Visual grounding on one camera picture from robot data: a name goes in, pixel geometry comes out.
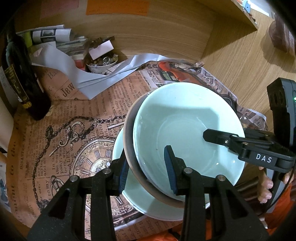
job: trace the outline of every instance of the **bottle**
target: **bottle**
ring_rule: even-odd
[[[35,120],[41,120],[51,102],[31,65],[25,41],[15,33],[14,20],[6,28],[2,67],[19,102]]]

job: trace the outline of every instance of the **pocket watch illustration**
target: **pocket watch illustration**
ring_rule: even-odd
[[[104,168],[109,167],[112,162],[115,139],[114,137],[94,137],[89,139],[78,150],[70,167],[70,175],[78,175],[80,178],[91,177]],[[135,210],[122,195],[119,197],[112,196],[110,200],[115,227],[143,215]],[[90,207],[91,195],[87,195],[87,212],[90,212]]]

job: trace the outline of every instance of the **bowl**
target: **bowl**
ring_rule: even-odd
[[[112,160],[120,158],[123,150],[123,129],[119,132],[113,147]],[[139,183],[129,170],[126,186],[122,192],[125,199],[139,212],[162,221],[183,220],[184,209],[176,208],[158,201]]]
[[[132,170],[134,176],[139,181],[139,183],[143,186],[143,188],[154,196],[157,200],[168,204],[173,207],[184,208],[184,202],[171,198],[160,190],[158,190],[155,186],[152,185],[147,180],[147,177],[143,173],[138,163],[134,148],[133,148],[133,126],[135,122],[136,115],[138,110],[143,103],[143,101],[147,98],[150,93],[146,93],[139,97],[128,110],[126,115],[124,126],[123,126],[123,147],[126,155],[127,162],[129,164],[130,169]]]
[[[91,66],[91,65],[87,64],[87,67],[90,72],[95,73],[95,74],[100,74],[100,73],[103,73],[105,70],[109,69],[110,67],[116,65],[117,62],[118,62],[118,60],[115,61],[114,63],[108,64],[108,65],[103,65],[103,66]]]
[[[133,126],[133,146],[140,168],[151,184],[165,195],[184,201],[170,188],[164,147],[201,175],[225,175],[234,185],[244,162],[227,147],[204,141],[206,129],[244,137],[232,108],[216,93],[192,83],[172,83],[153,91],[139,108]]]

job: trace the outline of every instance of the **orange sleeve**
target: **orange sleeve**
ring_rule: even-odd
[[[291,201],[290,192],[292,185],[290,184],[281,198],[278,200],[272,213],[265,214],[265,222],[268,226],[268,233],[272,234],[276,228],[285,220],[294,202]]]

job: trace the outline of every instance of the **metal screw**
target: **metal screw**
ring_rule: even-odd
[[[73,175],[70,177],[71,182],[76,182],[77,180],[78,180],[78,176],[76,176],[76,175]]]
[[[109,173],[111,173],[111,169],[110,168],[105,168],[105,169],[102,170],[102,172],[104,174],[109,174]]]
[[[190,167],[186,167],[186,168],[184,168],[184,172],[187,174],[190,174],[190,173],[192,173],[192,169]]]
[[[224,175],[218,175],[217,178],[222,182],[226,180],[226,177]]]

